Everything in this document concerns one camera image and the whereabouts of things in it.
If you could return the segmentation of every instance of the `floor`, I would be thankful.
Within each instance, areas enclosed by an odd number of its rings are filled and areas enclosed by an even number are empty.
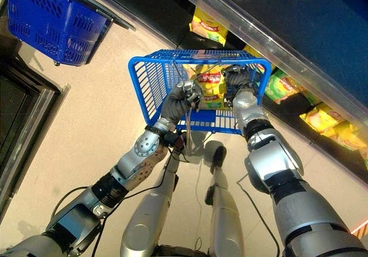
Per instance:
[[[52,209],[66,192],[94,183],[130,150],[145,123],[127,62],[132,56],[146,55],[161,48],[166,46],[144,30],[133,32],[116,25],[86,66],[55,67],[51,59],[23,45],[21,55],[26,62],[59,85],[64,90],[64,98],[0,226],[1,249],[42,232]],[[270,120],[300,155],[305,179],[332,204],[347,226],[353,229],[365,221],[368,186],[314,149],[289,127],[272,116]],[[275,244],[248,198],[235,183],[246,173],[244,139],[217,133],[210,137],[206,149],[214,148],[216,141],[222,142],[228,150],[224,172],[240,210],[247,256],[275,256]],[[159,241],[161,244],[194,247],[200,219],[200,207],[195,197],[198,178],[197,194],[202,202],[199,235],[202,250],[208,249],[211,207],[206,206],[203,199],[211,179],[210,155],[207,151],[205,158],[194,157],[192,163],[180,165],[179,183]],[[155,167],[151,177],[137,191],[153,185],[162,165]],[[256,191],[247,178],[241,184],[253,197],[281,245],[270,197]],[[142,196],[127,200],[109,218],[96,256],[118,256],[121,235]],[[92,247],[85,256],[90,256],[91,250]]]

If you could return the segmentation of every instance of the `store shelf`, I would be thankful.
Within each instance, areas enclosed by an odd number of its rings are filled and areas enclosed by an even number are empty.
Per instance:
[[[190,0],[368,137],[368,0]]]

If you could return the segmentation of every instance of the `robot forearm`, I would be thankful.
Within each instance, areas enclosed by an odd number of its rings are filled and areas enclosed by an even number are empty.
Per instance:
[[[301,178],[300,158],[256,105],[252,92],[237,93],[233,112],[250,152],[245,160],[250,181],[272,197],[283,256],[368,256],[332,206]]]
[[[134,147],[94,185],[51,218],[42,235],[30,237],[1,256],[78,256],[90,245],[106,217],[124,196],[144,181],[167,154],[161,137],[175,125],[161,118],[146,127]]]

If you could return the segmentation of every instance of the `product package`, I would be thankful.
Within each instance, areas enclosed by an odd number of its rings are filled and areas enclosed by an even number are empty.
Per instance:
[[[183,64],[190,80],[195,80],[198,75],[212,67],[211,64]],[[228,110],[224,106],[224,94],[226,93],[225,78],[221,74],[223,68],[229,65],[215,66],[208,72],[199,76],[196,82],[202,88],[203,96],[199,105],[200,109]]]
[[[275,103],[280,104],[282,100],[303,90],[304,88],[293,78],[278,69],[271,75],[264,93]]]
[[[329,137],[351,151],[368,147],[359,137],[358,129],[348,121],[341,122],[337,126],[327,129],[322,135]]]
[[[198,7],[195,7],[189,29],[202,37],[225,45],[228,30]]]
[[[317,105],[310,112],[300,115],[300,118],[319,133],[344,121],[344,118],[325,103]]]

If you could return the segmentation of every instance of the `shopping basket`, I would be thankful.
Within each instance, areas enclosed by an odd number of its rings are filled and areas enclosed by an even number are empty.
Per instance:
[[[148,125],[153,125],[159,119],[162,103],[171,89],[181,78],[188,80],[183,64],[261,65],[264,73],[256,90],[259,105],[271,74],[271,65],[267,60],[255,58],[244,51],[160,50],[145,57],[133,57],[128,64],[129,73]],[[190,122],[190,129],[193,131],[240,133],[231,111],[192,111]],[[183,117],[177,129],[185,128]]]
[[[77,0],[8,0],[10,32],[56,63],[89,61],[111,22]]]

